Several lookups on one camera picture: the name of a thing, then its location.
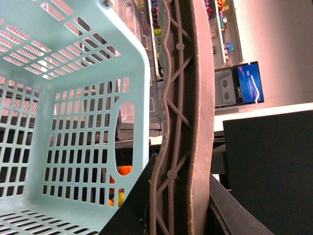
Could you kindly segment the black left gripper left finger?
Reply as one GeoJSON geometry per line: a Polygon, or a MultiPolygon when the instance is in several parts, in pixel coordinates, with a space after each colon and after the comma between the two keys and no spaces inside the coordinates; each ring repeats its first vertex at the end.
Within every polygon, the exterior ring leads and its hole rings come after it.
{"type": "Polygon", "coordinates": [[[153,154],[122,206],[100,231],[101,235],[148,235],[150,232],[150,180],[156,164],[153,154]]]}

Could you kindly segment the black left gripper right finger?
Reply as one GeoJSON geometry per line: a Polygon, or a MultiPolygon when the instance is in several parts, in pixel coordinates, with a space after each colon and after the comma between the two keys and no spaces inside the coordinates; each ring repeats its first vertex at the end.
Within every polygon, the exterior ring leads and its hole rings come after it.
{"type": "Polygon", "coordinates": [[[210,175],[207,214],[209,235],[271,235],[272,232],[249,213],[213,176],[210,175]]]}

